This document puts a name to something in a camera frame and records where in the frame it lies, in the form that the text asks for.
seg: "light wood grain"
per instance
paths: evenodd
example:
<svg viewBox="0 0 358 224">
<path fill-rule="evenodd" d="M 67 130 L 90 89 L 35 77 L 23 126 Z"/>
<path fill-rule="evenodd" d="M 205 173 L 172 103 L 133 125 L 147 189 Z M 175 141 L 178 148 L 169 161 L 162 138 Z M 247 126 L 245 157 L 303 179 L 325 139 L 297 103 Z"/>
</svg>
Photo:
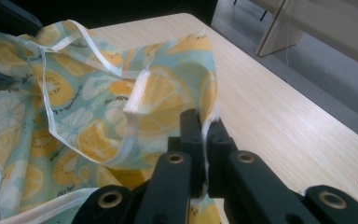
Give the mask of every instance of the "light wood grain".
<svg viewBox="0 0 358 224">
<path fill-rule="evenodd" d="M 239 149 L 258 154 L 294 191 L 324 184 L 358 201 L 358 135 L 193 16 L 172 15 L 94 32 L 129 49 L 200 30 L 213 47 L 221 118 Z"/>
</svg>

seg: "chair leg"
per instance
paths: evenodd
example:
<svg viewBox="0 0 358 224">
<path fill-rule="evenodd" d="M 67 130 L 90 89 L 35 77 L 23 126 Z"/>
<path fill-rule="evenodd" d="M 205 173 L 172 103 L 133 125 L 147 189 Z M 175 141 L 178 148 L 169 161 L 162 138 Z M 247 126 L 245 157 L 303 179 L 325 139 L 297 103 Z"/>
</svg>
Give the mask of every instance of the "chair leg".
<svg viewBox="0 0 358 224">
<path fill-rule="evenodd" d="M 266 16 L 266 14 L 267 14 L 267 11 L 265 10 L 264 13 L 263 13 L 263 16 L 261 16 L 261 18 L 260 18 L 261 21 L 264 19 L 264 17 Z"/>
</svg>

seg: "lemon print fabric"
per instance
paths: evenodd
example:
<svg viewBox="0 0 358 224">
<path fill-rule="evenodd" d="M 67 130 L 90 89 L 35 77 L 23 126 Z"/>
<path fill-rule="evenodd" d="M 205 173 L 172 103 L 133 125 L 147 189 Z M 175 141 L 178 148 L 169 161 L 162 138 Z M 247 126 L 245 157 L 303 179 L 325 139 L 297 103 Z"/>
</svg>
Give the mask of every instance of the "lemon print fabric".
<svg viewBox="0 0 358 224">
<path fill-rule="evenodd" d="M 77 137 L 76 144 L 81 152 L 96 161 L 111 159 L 118 150 L 120 142 L 106 136 L 106 127 L 102 120 L 95 119 Z"/>
<path fill-rule="evenodd" d="M 193 106 L 190 90 L 167 67 L 156 65 L 149 69 L 136 108 L 139 116 L 138 133 L 153 136 L 178 127 L 179 116 Z"/>
<path fill-rule="evenodd" d="M 36 37 L 0 34 L 0 73 L 17 80 L 0 90 L 0 220 L 80 189 L 143 184 L 180 114 L 196 108 L 207 127 L 217 92 L 203 32 L 121 49 L 57 22 Z M 193 209 L 191 223 L 218 219 L 211 201 Z"/>
<path fill-rule="evenodd" d="M 25 175 L 27 178 L 22 191 L 22 201 L 32 199 L 42 190 L 45 181 L 45 171 L 35 164 L 28 163 Z"/>
<path fill-rule="evenodd" d="M 77 157 L 77 153 L 70 150 L 59 158 L 51 174 L 56 183 L 61 185 L 73 183 Z"/>
</svg>

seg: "yellow lemon print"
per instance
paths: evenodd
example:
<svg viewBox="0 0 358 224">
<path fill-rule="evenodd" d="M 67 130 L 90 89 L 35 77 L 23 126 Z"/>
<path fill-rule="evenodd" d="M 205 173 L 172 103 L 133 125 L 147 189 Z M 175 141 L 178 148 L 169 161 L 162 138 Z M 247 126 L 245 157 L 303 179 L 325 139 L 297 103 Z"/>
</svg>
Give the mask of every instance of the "yellow lemon print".
<svg viewBox="0 0 358 224">
<path fill-rule="evenodd" d="M 159 156 L 161 156 L 162 153 L 164 152 L 153 152 L 153 153 L 142 152 L 143 154 L 142 161 L 149 165 L 155 166 L 157 164 Z"/>
<path fill-rule="evenodd" d="M 11 177 L 11 174 L 13 173 L 13 170 L 14 170 L 14 166 L 15 166 L 15 163 L 13 162 L 9 166 L 7 166 L 7 168 L 3 172 L 2 178 L 1 178 L 1 183 L 0 183 L 0 188 L 2 187 L 2 184 Z"/>
<path fill-rule="evenodd" d="M 30 35 L 18 35 L 18 38 L 32 40 L 33 38 Z"/>
<path fill-rule="evenodd" d="M 34 96 L 34 98 L 32 99 L 32 106 L 33 106 L 34 109 L 37 109 L 40 106 L 44 107 L 43 97 L 41 95 Z"/>
<path fill-rule="evenodd" d="M 154 45 L 146 46 L 144 48 L 143 52 L 146 56 L 154 55 L 160 46 L 161 46 L 161 44 L 154 44 Z"/>
<path fill-rule="evenodd" d="M 16 48 L 4 41 L 0 41 L 0 63 L 9 66 L 27 64 L 17 56 Z"/>
<path fill-rule="evenodd" d="M 133 57 L 135 56 L 135 52 L 136 52 L 136 49 L 129 49 L 127 51 L 126 60 L 124 60 L 124 63 L 123 63 L 123 71 L 129 70 L 131 61 L 132 61 Z"/>
<path fill-rule="evenodd" d="M 132 92 L 133 84 L 135 83 L 135 80 L 118 80 L 112 83 L 109 87 L 109 91 L 112 92 L 115 95 L 124 95 L 128 96 Z"/>
<path fill-rule="evenodd" d="M 117 101 L 109 104 L 109 106 L 106 108 L 105 115 L 109 123 L 113 125 L 115 134 L 121 138 L 123 137 L 127 127 L 127 118 L 121 109 L 122 107 L 120 108 L 119 105 L 115 107 L 113 105 L 116 102 Z"/>
<path fill-rule="evenodd" d="M 82 165 L 77 175 L 75 175 L 75 186 L 78 186 L 79 184 L 88 181 L 90 178 L 90 174 L 91 169 L 88 167 L 88 165 Z"/>
<path fill-rule="evenodd" d="M 0 170 L 3 169 L 8 155 L 17 145 L 21 136 L 21 126 L 8 126 L 0 131 Z"/>
<path fill-rule="evenodd" d="M 123 58 L 119 52 L 113 50 L 101 50 L 101 54 L 112 65 L 119 65 L 123 62 Z"/>
<path fill-rule="evenodd" d="M 36 37 L 35 42 L 40 45 L 48 46 L 60 39 L 60 29 L 52 24 L 43 28 Z"/>
<path fill-rule="evenodd" d="M 19 36 L 21 37 L 21 39 L 28 39 L 28 40 L 32 40 L 32 38 L 28 35 L 21 35 Z M 24 54 L 24 57 L 25 58 L 28 58 L 28 57 L 34 57 L 36 56 L 36 53 L 33 53 L 32 51 L 30 51 L 29 49 L 27 49 L 26 47 L 23 47 L 23 46 L 19 46 L 20 49 L 22 50 L 22 53 Z"/>
<path fill-rule="evenodd" d="M 119 142 L 106 136 L 102 120 L 95 119 L 76 138 L 77 147 L 96 161 L 107 161 L 116 155 Z"/>
<path fill-rule="evenodd" d="M 39 86 L 42 88 L 42 66 L 40 64 L 32 66 L 33 72 L 37 76 Z M 72 99 L 74 88 L 72 85 L 56 71 L 46 69 L 46 86 L 48 98 L 52 105 L 62 105 Z"/>
<path fill-rule="evenodd" d="M 191 206 L 190 214 L 188 218 L 189 224 L 197 224 L 197 223 L 221 224 L 219 212 L 217 211 L 216 205 L 214 203 L 209 204 L 202 211 L 199 211 L 199 209 L 200 209 L 199 205 Z"/>
<path fill-rule="evenodd" d="M 200 82 L 199 113 L 201 124 L 211 115 L 216 94 L 216 78 L 213 72 L 208 72 Z"/>
<path fill-rule="evenodd" d="M 134 189 L 145 182 L 140 170 L 114 170 L 109 169 L 110 173 L 128 189 Z"/>
<path fill-rule="evenodd" d="M 57 140 L 48 129 L 34 131 L 31 140 L 30 154 L 33 157 L 43 157 L 59 146 L 60 141 Z"/>
<path fill-rule="evenodd" d="M 81 63 L 75 59 L 72 59 L 66 54 L 53 54 L 52 57 L 65 69 L 68 73 L 75 77 L 81 77 L 91 72 L 94 68 L 88 64 Z"/>
<path fill-rule="evenodd" d="M 141 96 L 138 133 L 153 136 L 166 133 L 179 125 L 180 114 L 193 107 L 186 84 L 166 67 L 155 65 L 149 69 Z"/>
<path fill-rule="evenodd" d="M 178 40 L 178 43 L 167 51 L 168 54 L 183 52 L 187 50 L 202 49 L 211 50 L 206 34 L 188 35 Z"/>
<path fill-rule="evenodd" d="M 28 163 L 25 177 L 22 201 L 32 199 L 43 187 L 45 172 L 37 165 Z"/>
<path fill-rule="evenodd" d="M 74 183 L 74 169 L 77 161 L 77 153 L 69 150 L 63 154 L 54 166 L 53 180 L 62 185 Z"/>
<path fill-rule="evenodd" d="M 96 182 L 99 188 L 107 185 L 121 186 L 120 182 L 104 166 L 97 166 Z"/>
</svg>

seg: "floor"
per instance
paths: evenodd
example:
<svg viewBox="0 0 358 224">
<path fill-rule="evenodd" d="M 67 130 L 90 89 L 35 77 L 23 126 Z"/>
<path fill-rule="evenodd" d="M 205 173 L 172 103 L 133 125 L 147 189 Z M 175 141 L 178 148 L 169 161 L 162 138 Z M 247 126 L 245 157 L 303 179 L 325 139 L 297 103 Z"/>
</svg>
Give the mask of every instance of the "floor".
<svg viewBox="0 0 358 224">
<path fill-rule="evenodd" d="M 358 133 L 358 62 L 305 34 L 293 47 L 264 57 L 255 49 L 272 15 L 248 0 L 219 0 L 212 28 L 312 102 Z"/>
</svg>

